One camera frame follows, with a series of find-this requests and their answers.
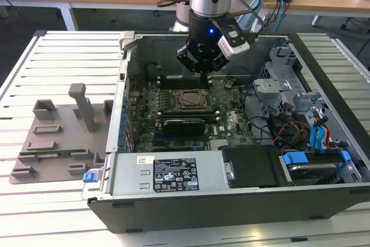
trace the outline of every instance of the motherboard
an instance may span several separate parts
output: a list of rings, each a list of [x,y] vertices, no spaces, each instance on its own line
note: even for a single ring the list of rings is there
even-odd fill
[[[253,144],[241,110],[245,85],[213,78],[206,89],[161,89],[132,82],[130,104],[134,152],[217,150]]]

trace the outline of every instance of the cpu socket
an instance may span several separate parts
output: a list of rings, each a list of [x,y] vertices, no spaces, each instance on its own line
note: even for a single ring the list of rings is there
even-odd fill
[[[207,92],[205,90],[176,90],[177,111],[209,111]]]

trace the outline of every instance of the floor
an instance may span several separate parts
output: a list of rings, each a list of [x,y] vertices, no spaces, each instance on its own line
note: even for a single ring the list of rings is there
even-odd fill
[[[0,84],[24,51],[36,30],[65,30],[63,19],[54,8],[7,7],[9,17],[0,19]],[[175,22],[175,12],[163,11],[155,17],[153,11],[145,10],[91,10],[75,9],[77,24],[81,31],[166,31]],[[291,32],[323,32],[339,38],[350,51],[357,54],[361,46],[370,38],[368,19],[349,22],[345,30],[340,26],[343,17],[324,17],[319,27],[312,27],[312,16],[287,15],[277,34]],[[370,44],[359,56],[360,61],[370,66]]]

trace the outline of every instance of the warning label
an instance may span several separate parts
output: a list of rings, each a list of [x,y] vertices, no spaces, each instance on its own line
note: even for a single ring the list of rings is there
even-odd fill
[[[153,179],[155,192],[199,190],[195,158],[154,160]]]

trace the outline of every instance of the blue tab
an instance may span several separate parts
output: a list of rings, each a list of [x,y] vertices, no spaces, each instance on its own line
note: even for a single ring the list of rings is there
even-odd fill
[[[97,182],[98,181],[98,173],[93,173],[93,172],[86,172],[83,174],[83,182],[88,183],[88,182]]]
[[[325,150],[323,149],[323,145],[322,145],[322,141],[324,139],[324,134],[325,134],[325,129],[323,127],[319,127],[319,134],[317,135],[316,145],[315,145],[314,148],[316,150],[319,150],[320,153],[325,152]]]
[[[288,152],[283,155],[283,159],[286,165],[308,163],[308,159],[304,152]]]
[[[291,159],[290,159],[290,156],[288,154],[284,154],[283,155],[283,159],[284,159],[284,162],[286,165],[290,165],[291,164]]]
[[[345,162],[348,162],[348,161],[351,160],[351,156],[349,155],[349,153],[346,150],[342,151],[342,156],[343,156]]]
[[[311,146],[315,146],[315,139],[316,139],[316,131],[317,131],[317,127],[312,127],[311,129],[311,134],[310,134],[310,145]]]

